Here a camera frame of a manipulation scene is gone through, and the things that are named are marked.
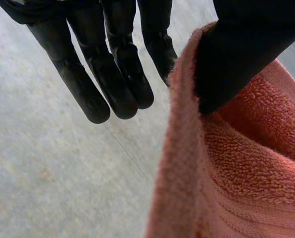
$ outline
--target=black finger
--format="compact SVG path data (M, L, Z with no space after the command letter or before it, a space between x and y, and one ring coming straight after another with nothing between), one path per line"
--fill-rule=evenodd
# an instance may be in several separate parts
M66 19L51 18L35 25L28 25L28 28L46 50L87 118L93 123L108 120L109 106L80 64L71 42Z
M131 89L138 107L148 108L154 101L152 89L144 74L138 49L133 44L135 0L102 0L107 35L115 62Z
M145 46L159 75L168 86L166 78L177 59L172 39L167 34L172 0L138 0L138 4Z
M196 94L200 112L216 111L295 41L295 24L272 27L218 22L198 47Z
M196 94L209 114L295 41L295 0L214 0L219 21L198 46Z
M68 21L114 113L121 119L132 118L138 105L106 46L101 4L92 2L81 8L74 7Z

